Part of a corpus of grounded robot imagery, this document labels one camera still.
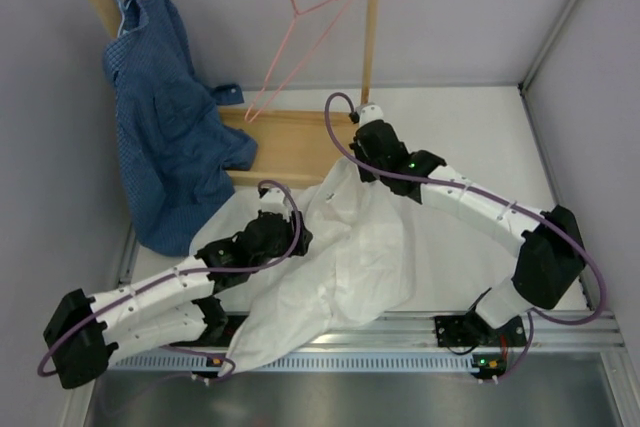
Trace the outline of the white shirt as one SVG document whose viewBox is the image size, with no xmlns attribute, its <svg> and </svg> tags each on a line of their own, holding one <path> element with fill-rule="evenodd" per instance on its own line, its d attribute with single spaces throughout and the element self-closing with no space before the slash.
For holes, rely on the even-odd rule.
<svg viewBox="0 0 640 427">
<path fill-rule="evenodd" d="M 319 335 L 365 325 L 415 291 L 413 239 L 400 198 L 363 183 L 339 159 L 324 181 L 295 201 L 313 239 L 292 257 L 219 294 L 247 318 L 230 342 L 235 372 L 267 365 Z"/>
</svg>

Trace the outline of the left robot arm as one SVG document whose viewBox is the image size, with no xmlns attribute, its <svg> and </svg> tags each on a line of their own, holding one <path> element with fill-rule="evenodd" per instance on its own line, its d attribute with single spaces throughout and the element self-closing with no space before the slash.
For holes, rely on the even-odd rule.
<svg viewBox="0 0 640 427">
<path fill-rule="evenodd" d="M 49 349 L 43 361 L 54 368 L 39 374 L 72 390 L 156 347 L 216 345 L 228 321 L 218 293 L 280 260 L 306 255 L 312 239 L 301 214 L 261 211 L 243 230 L 146 280 L 91 295 L 71 291 L 43 333 Z"/>
</svg>

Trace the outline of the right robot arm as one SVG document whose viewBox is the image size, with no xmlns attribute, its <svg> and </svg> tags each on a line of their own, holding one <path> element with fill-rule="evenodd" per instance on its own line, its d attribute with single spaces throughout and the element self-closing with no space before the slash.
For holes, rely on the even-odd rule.
<svg viewBox="0 0 640 427">
<path fill-rule="evenodd" d="M 515 257 L 514 273 L 481 294 L 463 317 L 473 344 L 490 343 L 509 321 L 532 308 L 557 306 L 585 267 L 574 249 L 582 239 L 569 209 L 497 203 L 444 159 L 425 150 L 409 152 L 386 121 L 357 114 L 351 120 L 358 128 L 349 146 L 362 181 L 379 180 L 397 196 L 448 213 Z"/>
</svg>

